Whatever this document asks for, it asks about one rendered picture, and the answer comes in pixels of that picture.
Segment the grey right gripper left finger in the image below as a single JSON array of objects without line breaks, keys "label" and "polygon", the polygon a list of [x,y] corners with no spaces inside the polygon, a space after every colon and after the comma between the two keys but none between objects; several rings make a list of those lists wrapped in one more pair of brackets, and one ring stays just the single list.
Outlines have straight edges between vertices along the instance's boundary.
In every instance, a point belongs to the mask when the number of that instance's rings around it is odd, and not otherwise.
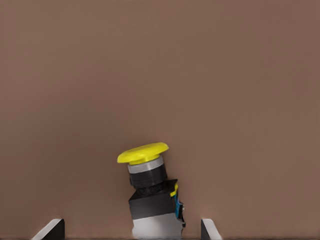
[{"label": "grey right gripper left finger", "polygon": [[64,240],[65,239],[65,220],[55,218],[43,227],[32,240]]}]

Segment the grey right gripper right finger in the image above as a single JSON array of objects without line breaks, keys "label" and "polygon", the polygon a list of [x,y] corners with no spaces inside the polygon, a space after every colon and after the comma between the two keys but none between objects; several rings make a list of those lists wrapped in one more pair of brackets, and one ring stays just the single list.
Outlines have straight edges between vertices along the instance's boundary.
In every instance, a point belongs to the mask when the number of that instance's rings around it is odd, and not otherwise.
[{"label": "grey right gripper right finger", "polygon": [[200,239],[201,240],[221,240],[218,229],[215,223],[210,218],[202,218],[200,222]]}]

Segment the yellow mushroom push-button switch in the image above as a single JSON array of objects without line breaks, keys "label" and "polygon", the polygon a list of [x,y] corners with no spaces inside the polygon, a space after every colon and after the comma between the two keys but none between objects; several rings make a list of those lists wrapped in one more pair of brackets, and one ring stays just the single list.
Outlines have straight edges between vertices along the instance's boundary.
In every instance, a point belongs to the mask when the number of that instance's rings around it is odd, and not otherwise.
[{"label": "yellow mushroom push-button switch", "polygon": [[132,236],[138,240],[180,240],[186,226],[184,204],[179,200],[177,179],[169,179],[163,153],[164,142],[155,142],[122,152],[119,164],[126,164],[135,189],[129,198]]}]

